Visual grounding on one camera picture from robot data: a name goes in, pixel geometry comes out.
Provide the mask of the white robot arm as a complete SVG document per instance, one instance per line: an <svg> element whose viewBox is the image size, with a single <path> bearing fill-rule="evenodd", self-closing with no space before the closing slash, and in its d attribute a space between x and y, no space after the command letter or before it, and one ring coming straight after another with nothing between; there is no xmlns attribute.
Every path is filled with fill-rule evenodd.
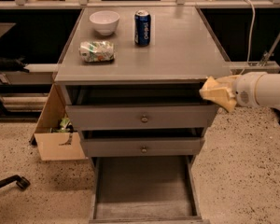
<svg viewBox="0 0 280 224"><path fill-rule="evenodd" d="M280 111L280 74L249 72L228 77L209 77L199 94L232 112L243 107L269 107Z"/></svg>

